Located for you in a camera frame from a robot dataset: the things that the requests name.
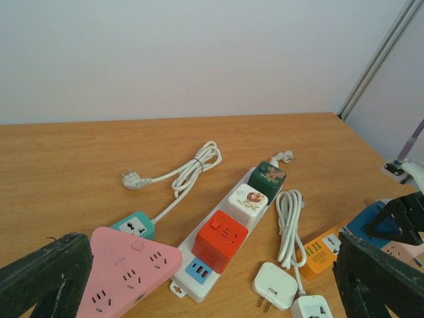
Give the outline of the pink triangular power strip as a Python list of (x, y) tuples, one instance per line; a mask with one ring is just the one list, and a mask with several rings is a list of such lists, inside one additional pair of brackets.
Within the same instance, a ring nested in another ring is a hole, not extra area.
[(109, 227), (95, 229), (92, 269), (77, 317), (122, 317), (173, 276), (182, 252)]

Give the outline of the white cube adapter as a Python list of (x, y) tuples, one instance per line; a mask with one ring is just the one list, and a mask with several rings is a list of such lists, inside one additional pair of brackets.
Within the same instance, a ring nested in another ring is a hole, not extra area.
[(250, 185), (240, 184), (229, 196), (224, 211), (251, 230), (268, 205), (268, 198)]

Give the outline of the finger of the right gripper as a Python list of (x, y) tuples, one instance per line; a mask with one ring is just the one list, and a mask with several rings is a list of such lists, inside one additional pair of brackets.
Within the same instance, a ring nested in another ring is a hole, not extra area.
[(389, 201), (366, 225), (369, 237), (410, 245), (423, 244), (423, 194), (418, 191)]

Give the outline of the blue cube adapter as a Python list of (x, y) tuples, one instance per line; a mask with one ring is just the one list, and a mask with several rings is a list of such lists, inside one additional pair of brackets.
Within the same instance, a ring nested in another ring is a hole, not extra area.
[(416, 243), (401, 199), (379, 200), (367, 206), (346, 225), (354, 236), (381, 249), (391, 241)]

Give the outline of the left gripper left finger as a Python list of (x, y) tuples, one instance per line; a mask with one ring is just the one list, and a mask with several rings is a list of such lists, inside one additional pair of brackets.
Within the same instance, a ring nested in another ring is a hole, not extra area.
[(85, 234), (69, 233), (1, 269), (1, 316), (75, 317), (92, 269)]

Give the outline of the dark green cube adapter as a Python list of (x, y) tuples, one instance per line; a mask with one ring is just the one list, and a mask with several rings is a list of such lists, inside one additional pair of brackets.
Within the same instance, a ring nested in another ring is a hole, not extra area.
[(262, 161), (251, 173), (247, 184), (265, 195), (269, 205), (280, 192), (285, 179), (286, 173), (283, 170)]

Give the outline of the red cube adapter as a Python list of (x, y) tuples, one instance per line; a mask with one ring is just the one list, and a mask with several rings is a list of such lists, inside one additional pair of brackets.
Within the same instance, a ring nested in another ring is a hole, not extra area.
[(248, 229), (218, 209), (196, 234), (191, 252), (222, 274), (248, 235)]

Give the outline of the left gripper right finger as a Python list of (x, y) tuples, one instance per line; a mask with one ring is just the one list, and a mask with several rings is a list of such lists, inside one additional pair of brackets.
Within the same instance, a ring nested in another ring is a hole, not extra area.
[(423, 272), (346, 232), (333, 273), (347, 317), (423, 316)]

